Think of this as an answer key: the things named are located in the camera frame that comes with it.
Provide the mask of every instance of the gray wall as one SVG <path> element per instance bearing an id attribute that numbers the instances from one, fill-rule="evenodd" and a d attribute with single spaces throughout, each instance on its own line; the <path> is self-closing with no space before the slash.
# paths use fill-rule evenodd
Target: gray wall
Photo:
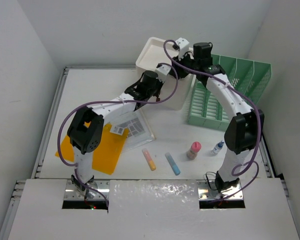
<path id="1" fill-rule="evenodd" d="M 246 57 L 271 0 L 18 0 L 59 68 L 134 64 L 149 37 Z"/>
<path id="2" fill-rule="evenodd" d="M 31 176 L 59 72 L 17 0 L 0 0 L 0 228 Z"/>
<path id="3" fill-rule="evenodd" d="M 260 101 L 264 135 L 290 193 L 300 232 L 300 0 L 274 0 L 249 54 L 272 63 L 273 79 Z"/>

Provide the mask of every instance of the bottle with red cap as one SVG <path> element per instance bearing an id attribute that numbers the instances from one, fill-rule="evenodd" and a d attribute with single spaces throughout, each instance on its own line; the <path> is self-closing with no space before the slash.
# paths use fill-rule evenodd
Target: bottle with red cap
<path id="1" fill-rule="evenodd" d="M 201 149 L 200 142 L 195 141 L 194 143 L 192 143 L 190 149 L 186 152 L 187 157 L 191 160 L 195 159 L 200 149 Z"/>

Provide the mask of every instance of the white label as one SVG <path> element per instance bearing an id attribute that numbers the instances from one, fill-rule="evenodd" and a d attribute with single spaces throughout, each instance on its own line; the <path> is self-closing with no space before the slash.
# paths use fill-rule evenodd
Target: white label
<path id="1" fill-rule="evenodd" d="M 125 131 L 125 129 L 120 126 L 112 126 L 110 129 L 110 133 L 117 134 L 120 136 L 122 136 L 122 134 L 124 134 L 124 131 Z"/>

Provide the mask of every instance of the green plastic crate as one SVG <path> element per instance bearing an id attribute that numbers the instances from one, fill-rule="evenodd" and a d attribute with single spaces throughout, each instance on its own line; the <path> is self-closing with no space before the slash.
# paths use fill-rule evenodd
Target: green plastic crate
<path id="1" fill-rule="evenodd" d="M 272 71 L 271 64 L 222 55 L 212 55 L 213 64 L 220 64 L 236 90 L 258 103 Z M 216 97 L 201 82 L 195 80 L 188 123 L 225 131 L 229 119 Z"/>

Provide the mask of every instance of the blue marker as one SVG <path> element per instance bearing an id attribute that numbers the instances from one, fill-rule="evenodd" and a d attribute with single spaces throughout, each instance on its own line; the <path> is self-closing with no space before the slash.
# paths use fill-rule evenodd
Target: blue marker
<path id="1" fill-rule="evenodd" d="M 180 170 L 179 170 L 177 164 L 175 163 L 175 160 L 172 158 L 172 156 L 170 155 L 169 152 L 167 152 L 167 153 L 165 154 L 165 157 L 166 157 L 166 159 L 168 160 L 168 162 L 169 162 L 169 164 L 170 164 L 170 166 L 171 166 L 171 168 L 172 168 L 174 174 L 175 174 L 176 176 L 178 176 L 178 175 L 180 174 Z"/>

